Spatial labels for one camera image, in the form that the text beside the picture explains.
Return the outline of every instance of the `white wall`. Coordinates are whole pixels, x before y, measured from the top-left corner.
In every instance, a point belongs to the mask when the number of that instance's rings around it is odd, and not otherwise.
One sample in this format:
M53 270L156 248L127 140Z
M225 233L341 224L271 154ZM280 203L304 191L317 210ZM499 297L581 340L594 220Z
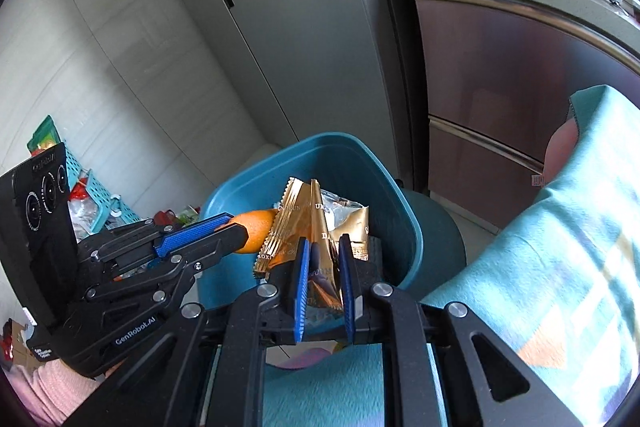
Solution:
M141 216L201 204L273 152L181 0L5 0L0 174L47 114ZM4 322L17 303L0 276Z

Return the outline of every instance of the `drawer handle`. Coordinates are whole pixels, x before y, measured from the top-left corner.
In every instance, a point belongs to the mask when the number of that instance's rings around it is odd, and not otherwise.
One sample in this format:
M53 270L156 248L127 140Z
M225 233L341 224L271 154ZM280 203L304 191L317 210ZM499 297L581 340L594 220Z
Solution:
M538 160L534 160L531 156L521 153L504 143L498 142L484 134L480 134L476 131L472 131L461 125L452 123L437 116L429 115L429 125L440 131L452 134L458 138L462 138L471 143L475 143L480 147L487 149L491 152L499 154L503 158L507 158L518 165L522 165L524 168L529 169L533 174L542 174L544 165Z

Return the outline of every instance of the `orange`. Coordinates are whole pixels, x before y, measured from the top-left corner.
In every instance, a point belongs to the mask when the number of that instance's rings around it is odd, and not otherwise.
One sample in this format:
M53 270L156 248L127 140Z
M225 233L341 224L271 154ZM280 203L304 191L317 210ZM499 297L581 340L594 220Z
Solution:
M252 210L251 212L245 212L244 214L238 214L236 217L232 217L226 225L223 225L227 227L233 223L239 223L246 228L249 234L249 239L247 239L244 247L236 253L259 252L264 240L267 239L267 235L273 225L273 219L275 219L277 213L278 211L275 208L270 208L270 210Z

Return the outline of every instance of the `cabinet drawer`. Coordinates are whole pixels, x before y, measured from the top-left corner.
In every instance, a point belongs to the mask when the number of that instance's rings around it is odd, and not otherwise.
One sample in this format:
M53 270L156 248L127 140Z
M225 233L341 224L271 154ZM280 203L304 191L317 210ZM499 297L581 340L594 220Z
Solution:
M633 71L557 28L472 4L416 3L435 116L543 161L575 91L609 84L640 104Z
M531 172L495 152L430 130L429 188L472 214L506 227L536 197Z

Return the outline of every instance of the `snack wrapper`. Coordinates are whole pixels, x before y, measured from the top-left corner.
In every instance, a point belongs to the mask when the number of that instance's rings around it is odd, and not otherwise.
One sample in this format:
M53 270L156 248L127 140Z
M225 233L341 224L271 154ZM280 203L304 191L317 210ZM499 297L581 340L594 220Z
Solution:
M337 250L338 241L343 233L349 234L351 239L351 250L353 256L361 261L369 260L369 207L363 206L354 210L347 219L339 226L333 229L329 234Z
M338 250L338 241L343 233L351 239L353 256L361 261L369 260L369 207L355 201L345 200L336 194L322 190L322 204L329 235Z
M256 279L264 279L278 264L293 261L300 237L311 237L311 185L290 178L278 207L280 211L254 264Z
M51 115L47 115L47 118L42 121L27 143L27 149L29 149L31 156L35 156L61 141Z
M308 306L342 311L338 291L337 253L324 217L320 184L311 180L311 256L309 261Z

